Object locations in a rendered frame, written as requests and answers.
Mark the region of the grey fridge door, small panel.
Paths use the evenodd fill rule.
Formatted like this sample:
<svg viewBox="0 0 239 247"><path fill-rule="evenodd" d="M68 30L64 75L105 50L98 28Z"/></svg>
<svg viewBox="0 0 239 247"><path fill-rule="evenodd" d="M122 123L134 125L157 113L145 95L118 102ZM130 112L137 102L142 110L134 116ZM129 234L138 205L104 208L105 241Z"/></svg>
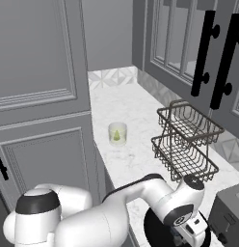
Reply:
<svg viewBox="0 0 239 247"><path fill-rule="evenodd" d="M105 194L89 112L0 127L0 158L9 177L3 179L0 171L0 190L10 210L41 183L86 189L95 205Z"/></svg>

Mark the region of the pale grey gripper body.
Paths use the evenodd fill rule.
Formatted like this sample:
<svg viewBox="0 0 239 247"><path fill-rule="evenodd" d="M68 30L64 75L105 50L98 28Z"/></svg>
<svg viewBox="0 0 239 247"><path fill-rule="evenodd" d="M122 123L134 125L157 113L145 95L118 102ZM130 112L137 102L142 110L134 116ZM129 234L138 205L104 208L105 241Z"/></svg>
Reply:
<svg viewBox="0 0 239 247"><path fill-rule="evenodd" d="M182 236L191 245L191 247L201 247L205 240L206 233L205 231L190 233L188 230L184 230Z"/></svg>

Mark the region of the glass of lemonade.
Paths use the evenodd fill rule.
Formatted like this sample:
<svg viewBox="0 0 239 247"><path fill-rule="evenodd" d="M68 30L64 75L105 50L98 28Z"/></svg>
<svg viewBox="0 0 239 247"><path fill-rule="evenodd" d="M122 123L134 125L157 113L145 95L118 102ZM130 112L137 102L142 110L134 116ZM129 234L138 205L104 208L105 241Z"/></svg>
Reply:
<svg viewBox="0 0 239 247"><path fill-rule="evenodd" d="M111 145L116 147L124 146L127 140L127 125L120 122L110 123L108 134Z"/></svg>

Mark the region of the grey toaster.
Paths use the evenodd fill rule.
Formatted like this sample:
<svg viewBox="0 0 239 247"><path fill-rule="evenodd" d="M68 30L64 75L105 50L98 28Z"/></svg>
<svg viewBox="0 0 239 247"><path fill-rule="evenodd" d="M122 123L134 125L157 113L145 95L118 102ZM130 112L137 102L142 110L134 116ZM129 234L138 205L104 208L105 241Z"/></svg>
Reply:
<svg viewBox="0 0 239 247"><path fill-rule="evenodd" d="M225 247L239 247L239 184L216 194L208 223Z"/></svg>

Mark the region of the grey glass-fronted cupboard door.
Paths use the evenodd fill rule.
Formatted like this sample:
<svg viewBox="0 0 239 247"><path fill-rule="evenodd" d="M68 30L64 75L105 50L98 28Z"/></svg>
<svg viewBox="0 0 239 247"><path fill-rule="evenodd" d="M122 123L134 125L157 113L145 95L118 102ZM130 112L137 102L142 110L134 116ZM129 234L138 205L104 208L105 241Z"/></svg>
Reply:
<svg viewBox="0 0 239 247"><path fill-rule="evenodd" d="M199 96L191 95L199 42L206 11L217 11L218 0L148 0L146 20L145 72L203 113L210 100L219 66L211 38L204 71L210 75L201 83Z"/></svg>
<svg viewBox="0 0 239 247"><path fill-rule="evenodd" d="M239 14L239 0L218 0L216 23L220 25L219 39L223 41L221 58L231 16ZM212 119L239 139L239 45L236 45L227 83L232 84L229 96L223 95L220 108L214 110Z"/></svg>

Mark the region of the grey fridge door, large panel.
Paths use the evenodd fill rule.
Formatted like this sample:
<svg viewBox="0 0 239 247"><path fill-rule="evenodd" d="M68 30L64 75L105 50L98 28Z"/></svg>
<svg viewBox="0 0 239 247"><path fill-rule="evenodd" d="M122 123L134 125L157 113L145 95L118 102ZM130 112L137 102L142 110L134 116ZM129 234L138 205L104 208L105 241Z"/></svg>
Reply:
<svg viewBox="0 0 239 247"><path fill-rule="evenodd" d="M90 110L82 0L0 0L0 127Z"/></svg>

